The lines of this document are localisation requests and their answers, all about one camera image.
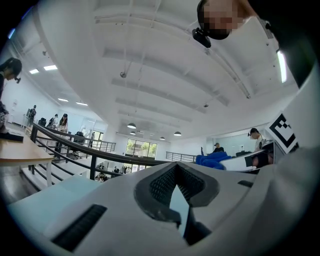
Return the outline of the light wooden table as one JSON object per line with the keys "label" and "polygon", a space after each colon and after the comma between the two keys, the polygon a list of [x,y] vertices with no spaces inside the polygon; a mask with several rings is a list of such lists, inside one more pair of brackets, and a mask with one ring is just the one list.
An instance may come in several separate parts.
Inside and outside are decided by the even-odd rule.
{"label": "light wooden table", "polygon": [[46,186],[52,186],[53,157],[31,141],[23,131],[8,131],[10,134],[22,136],[23,141],[0,139],[0,167],[46,166]]}

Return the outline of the long black box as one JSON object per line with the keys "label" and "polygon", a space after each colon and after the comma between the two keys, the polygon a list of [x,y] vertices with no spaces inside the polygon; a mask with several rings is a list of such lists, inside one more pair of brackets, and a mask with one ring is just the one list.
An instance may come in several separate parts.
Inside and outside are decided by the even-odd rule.
{"label": "long black box", "polygon": [[24,134],[19,132],[9,131],[6,133],[0,132],[0,139],[22,143],[24,141]]}

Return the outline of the blue cloth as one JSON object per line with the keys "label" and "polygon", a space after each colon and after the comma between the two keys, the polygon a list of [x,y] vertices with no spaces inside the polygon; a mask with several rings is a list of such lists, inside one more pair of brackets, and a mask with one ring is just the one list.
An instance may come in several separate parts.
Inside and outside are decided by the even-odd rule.
{"label": "blue cloth", "polygon": [[226,152],[213,152],[209,155],[197,155],[195,163],[200,166],[213,168],[217,170],[224,170],[225,167],[221,164],[224,160],[230,160],[232,156],[229,156]]}

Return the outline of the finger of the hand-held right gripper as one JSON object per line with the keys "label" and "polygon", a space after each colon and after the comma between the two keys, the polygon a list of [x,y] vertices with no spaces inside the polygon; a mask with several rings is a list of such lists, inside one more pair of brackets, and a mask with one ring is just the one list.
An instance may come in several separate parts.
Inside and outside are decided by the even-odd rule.
{"label": "finger of the hand-held right gripper", "polygon": [[239,173],[258,173],[260,169],[265,166],[261,168],[256,168],[255,166],[253,166],[252,157],[262,153],[273,155],[273,158],[274,158],[274,150],[269,148],[269,149],[260,149],[258,151],[243,154],[235,158],[223,160],[220,163],[225,167],[224,169],[225,171],[239,172]]}

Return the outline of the person's black shirt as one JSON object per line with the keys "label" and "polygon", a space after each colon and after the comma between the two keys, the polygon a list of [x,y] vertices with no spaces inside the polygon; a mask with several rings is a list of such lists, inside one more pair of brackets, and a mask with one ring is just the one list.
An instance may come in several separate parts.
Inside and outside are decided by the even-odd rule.
{"label": "person's black shirt", "polygon": [[288,69],[300,88],[320,63],[320,7],[316,0],[250,0],[278,41]]}

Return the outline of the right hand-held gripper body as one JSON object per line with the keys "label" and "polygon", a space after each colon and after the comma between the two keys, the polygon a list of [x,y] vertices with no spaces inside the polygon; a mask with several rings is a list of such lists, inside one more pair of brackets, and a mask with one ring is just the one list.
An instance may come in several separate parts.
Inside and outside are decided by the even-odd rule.
{"label": "right hand-held gripper body", "polygon": [[320,66],[313,67],[295,97],[265,131],[284,154],[295,145],[308,149],[320,146]]}

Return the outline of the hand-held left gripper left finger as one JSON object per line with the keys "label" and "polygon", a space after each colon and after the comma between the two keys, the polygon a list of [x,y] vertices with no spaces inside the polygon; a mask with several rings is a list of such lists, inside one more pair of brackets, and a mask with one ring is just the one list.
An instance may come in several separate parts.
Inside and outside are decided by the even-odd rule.
{"label": "hand-held left gripper left finger", "polygon": [[188,247],[170,209],[175,163],[109,179],[63,207],[42,235],[58,255],[173,256]]}

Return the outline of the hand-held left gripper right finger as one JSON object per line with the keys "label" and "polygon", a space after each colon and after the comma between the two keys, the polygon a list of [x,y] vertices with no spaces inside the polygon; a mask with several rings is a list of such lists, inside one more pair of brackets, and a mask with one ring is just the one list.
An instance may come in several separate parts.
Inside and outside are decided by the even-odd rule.
{"label": "hand-held left gripper right finger", "polygon": [[182,256],[295,256],[312,223],[320,147],[300,148],[263,167],[245,196]]}

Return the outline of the person's right hand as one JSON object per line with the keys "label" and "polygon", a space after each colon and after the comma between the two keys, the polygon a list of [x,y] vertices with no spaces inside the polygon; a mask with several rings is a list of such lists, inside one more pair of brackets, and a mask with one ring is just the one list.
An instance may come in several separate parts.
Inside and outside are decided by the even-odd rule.
{"label": "person's right hand", "polygon": [[272,165],[274,162],[273,155],[267,153],[257,154],[252,159],[252,165],[257,169],[267,165]]}

